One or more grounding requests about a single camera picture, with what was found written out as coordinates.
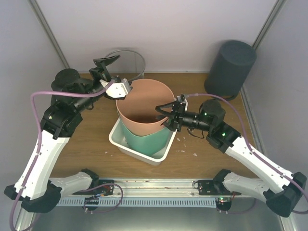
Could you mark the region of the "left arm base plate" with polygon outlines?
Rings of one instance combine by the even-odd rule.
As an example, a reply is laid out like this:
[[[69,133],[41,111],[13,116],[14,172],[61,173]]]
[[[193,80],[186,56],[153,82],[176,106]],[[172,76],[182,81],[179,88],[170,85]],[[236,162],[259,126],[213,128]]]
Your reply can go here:
[[[87,194],[93,194],[98,196],[108,196],[113,194],[114,184],[113,183],[107,183],[102,184],[99,187],[91,188],[87,190],[79,191],[80,193],[87,193]]]

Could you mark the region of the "white plastic tub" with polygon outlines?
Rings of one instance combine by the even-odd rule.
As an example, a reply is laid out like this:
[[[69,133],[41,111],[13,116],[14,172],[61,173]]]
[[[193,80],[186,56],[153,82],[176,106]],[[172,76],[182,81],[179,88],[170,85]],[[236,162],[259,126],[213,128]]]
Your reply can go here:
[[[161,149],[160,151],[158,151],[157,153],[151,155],[151,156],[147,156],[144,154],[141,154],[139,152],[136,152],[134,150],[132,150],[128,144],[126,143],[126,139],[124,136],[124,133],[122,131],[122,128],[119,124],[121,120],[118,119],[117,122],[115,123],[114,127],[112,128],[110,134],[109,134],[109,141],[111,144],[113,144],[114,146],[116,146],[122,153],[127,154],[131,157],[134,157],[138,160],[141,160],[145,163],[148,163],[150,165],[153,166],[157,166],[159,165],[161,162],[163,162],[167,156],[168,153],[170,151],[171,145],[174,141],[174,138],[176,136],[176,132],[171,132],[167,143],[165,145],[165,147],[163,149]]]

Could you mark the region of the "salmon pink plastic bin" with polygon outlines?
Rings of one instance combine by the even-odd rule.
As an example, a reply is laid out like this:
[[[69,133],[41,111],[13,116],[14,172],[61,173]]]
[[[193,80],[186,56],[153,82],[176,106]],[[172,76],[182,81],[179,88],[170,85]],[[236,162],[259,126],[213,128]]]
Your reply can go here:
[[[153,79],[139,79],[131,84],[132,90],[124,100],[116,101],[119,117],[135,135],[145,136],[164,128],[156,120],[158,105],[175,100],[172,90],[164,83]]]

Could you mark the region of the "aluminium mounting rail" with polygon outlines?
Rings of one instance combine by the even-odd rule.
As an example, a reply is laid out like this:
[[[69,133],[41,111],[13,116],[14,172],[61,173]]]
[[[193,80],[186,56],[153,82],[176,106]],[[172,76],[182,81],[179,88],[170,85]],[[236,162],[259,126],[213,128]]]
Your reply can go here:
[[[136,198],[195,198],[195,197],[220,197],[201,196],[193,188],[192,182],[196,179],[139,179],[139,178],[114,178],[113,194],[108,196]]]

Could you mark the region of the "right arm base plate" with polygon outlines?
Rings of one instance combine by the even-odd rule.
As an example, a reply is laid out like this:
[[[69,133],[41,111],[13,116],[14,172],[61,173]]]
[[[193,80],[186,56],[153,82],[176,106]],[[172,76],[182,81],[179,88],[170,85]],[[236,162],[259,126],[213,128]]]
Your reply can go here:
[[[239,192],[231,192],[226,189],[218,190],[213,183],[213,180],[194,180],[192,182],[194,189],[198,191],[201,196],[233,196],[241,195]]]

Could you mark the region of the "left aluminium frame post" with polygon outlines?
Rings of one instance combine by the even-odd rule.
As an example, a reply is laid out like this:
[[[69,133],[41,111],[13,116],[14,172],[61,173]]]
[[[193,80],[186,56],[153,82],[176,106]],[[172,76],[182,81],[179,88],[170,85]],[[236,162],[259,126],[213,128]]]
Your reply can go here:
[[[59,57],[62,65],[65,68],[70,68],[70,65],[41,9],[41,7],[39,6],[38,2],[36,0],[28,0],[28,3],[30,4],[30,7],[32,8],[36,18],[38,19],[39,23],[41,24],[46,36],[48,37],[51,45],[53,46],[57,56]]]

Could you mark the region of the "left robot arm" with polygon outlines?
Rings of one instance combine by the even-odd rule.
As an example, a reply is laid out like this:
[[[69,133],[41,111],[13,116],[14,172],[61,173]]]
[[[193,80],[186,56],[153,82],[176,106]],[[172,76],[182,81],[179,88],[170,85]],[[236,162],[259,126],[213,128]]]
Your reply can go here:
[[[38,139],[20,179],[5,188],[4,194],[30,213],[48,213],[59,201],[75,193],[95,194],[99,176],[89,169],[51,180],[55,163],[82,122],[82,112],[92,110],[102,97],[124,99],[131,90],[126,79],[111,76],[107,70],[119,55],[94,59],[91,78],[82,78],[73,68],[57,73],[51,83],[51,104],[42,119],[37,119]]]

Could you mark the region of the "green plastic bin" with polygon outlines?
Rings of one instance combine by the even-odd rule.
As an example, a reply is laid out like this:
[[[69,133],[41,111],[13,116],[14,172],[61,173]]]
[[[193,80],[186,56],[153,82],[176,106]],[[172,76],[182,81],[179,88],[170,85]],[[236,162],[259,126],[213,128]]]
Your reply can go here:
[[[149,135],[137,136],[133,134],[122,121],[120,121],[119,124],[122,128],[128,146],[132,150],[147,156],[151,156],[163,149],[171,134],[169,129],[163,128],[162,130]]]

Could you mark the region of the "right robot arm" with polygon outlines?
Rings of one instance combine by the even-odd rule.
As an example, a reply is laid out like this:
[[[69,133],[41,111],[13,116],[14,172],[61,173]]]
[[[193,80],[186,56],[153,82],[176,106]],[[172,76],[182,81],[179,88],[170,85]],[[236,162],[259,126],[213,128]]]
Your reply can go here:
[[[204,137],[215,149],[242,163],[257,179],[239,176],[222,169],[212,180],[214,191],[222,195],[247,195],[264,202],[280,217],[287,218],[295,212],[302,196],[307,177],[301,172],[292,173],[269,160],[247,141],[247,138],[224,122],[225,110],[216,99],[206,100],[199,112],[187,111],[185,95],[174,102],[156,108],[168,121],[164,126],[171,131],[186,127],[207,132]]]

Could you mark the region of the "aluminium frame post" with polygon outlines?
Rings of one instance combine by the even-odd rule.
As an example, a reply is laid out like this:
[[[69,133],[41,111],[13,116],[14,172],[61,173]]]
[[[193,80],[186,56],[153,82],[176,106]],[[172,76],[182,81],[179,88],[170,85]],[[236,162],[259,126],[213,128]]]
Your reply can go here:
[[[39,6],[38,2],[36,0],[28,0],[28,3],[30,4],[30,7],[32,8],[36,18],[38,19],[39,23],[41,24],[46,36],[48,37],[51,45],[53,46],[57,56],[59,57],[62,65],[65,68],[70,68],[70,65],[41,9],[41,7]]]
[[[266,34],[269,32],[272,24],[276,20],[277,16],[279,15],[280,11],[284,7],[284,4],[287,2],[287,0],[276,0],[275,4],[273,5],[265,23],[263,24],[259,34],[257,35],[252,48],[257,50],[262,41],[264,40]]]

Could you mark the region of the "dark grey plastic bin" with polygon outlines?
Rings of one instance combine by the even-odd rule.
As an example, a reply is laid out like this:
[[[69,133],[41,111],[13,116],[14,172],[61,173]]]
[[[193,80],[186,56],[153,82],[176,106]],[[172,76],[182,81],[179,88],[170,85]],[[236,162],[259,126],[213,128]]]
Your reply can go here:
[[[239,94],[256,59],[256,50],[249,44],[238,40],[224,42],[204,82],[205,91],[227,101],[233,100]]]

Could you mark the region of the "right aluminium frame post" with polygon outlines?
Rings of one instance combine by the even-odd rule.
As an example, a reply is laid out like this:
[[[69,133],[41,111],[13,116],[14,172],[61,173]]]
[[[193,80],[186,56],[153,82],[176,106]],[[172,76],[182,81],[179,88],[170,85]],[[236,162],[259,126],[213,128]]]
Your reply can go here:
[[[272,24],[276,20],[277,16],[279,15],[280,11],[284,7],[284,4],[287,2],[287,0],[276,0],[275,4],[273,5],[265,23],[263,24],[259,34],[257,35],[252,48],[257,50],[262,41],[264,40],[266,34],[269,32]]]

